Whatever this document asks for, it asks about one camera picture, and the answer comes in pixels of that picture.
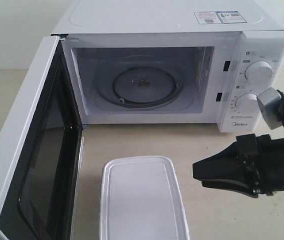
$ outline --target plastic food container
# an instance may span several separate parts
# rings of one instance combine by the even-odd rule
[[[189,240],[174,167],[163,156],[115,159],[103,172],[100,240]]]

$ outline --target microwave door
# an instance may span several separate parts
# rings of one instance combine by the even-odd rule
[[[70,238],[81,126],[60,39],[45,37],[0,133],[0,239]]]

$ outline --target white microwave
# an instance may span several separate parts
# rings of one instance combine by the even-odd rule
[[[0,240],[69,240],[89,124],[252,131],[284,29],[249,0],[76,0],[0,133]]]

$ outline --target timer knob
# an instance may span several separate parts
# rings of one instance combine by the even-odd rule
[[[256,111],[259,111],[256,95],[252,93],[247,93],[240,96],[236,100],[235,106],[242,114],[252,114]]]
[[[264,84],[273,76],[273,70],[265,61],[256,61],[247,67],[245,71],[246,79],[253,85]]]

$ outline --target beige table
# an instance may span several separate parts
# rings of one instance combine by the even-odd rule
[[[0,71],[0,129],[24,71]],[[284,68],[275,86],[284,91]],[[255,133],[270,133],[261,120]],[[203,188],[192,178],[192,163],[230,145],[235,134],[215,124],[90,125],[84,132],[75,240],[97,240],[103,165],[115,158],[163,155],[173,160],[192,240],[284,239],[284,192],[251,199]],[[284,137],[283,129],[271,132]]]

